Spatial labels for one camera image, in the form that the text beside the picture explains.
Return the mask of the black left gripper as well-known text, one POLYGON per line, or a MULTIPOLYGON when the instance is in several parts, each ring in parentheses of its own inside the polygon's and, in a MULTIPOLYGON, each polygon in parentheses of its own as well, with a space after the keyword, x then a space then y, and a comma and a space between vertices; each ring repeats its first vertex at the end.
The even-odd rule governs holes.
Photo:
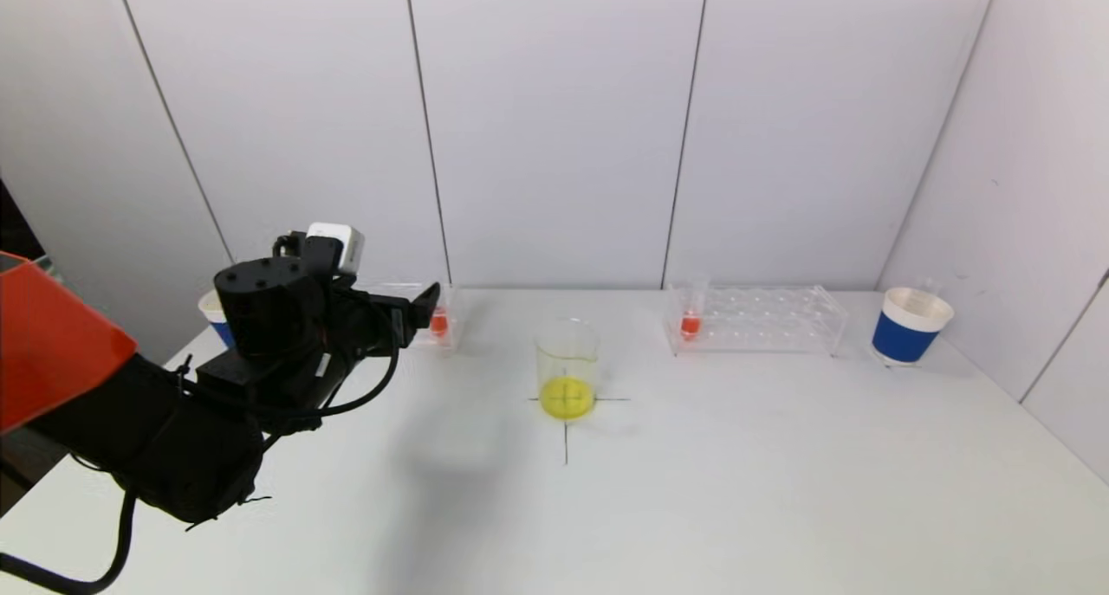
POLYGON ((441 295, 440 283, 409 302, 403 296, 369 294, 355 288, 332 293, 332 335, 356 357, 391 357, 417 329, 428 329, 441 295))

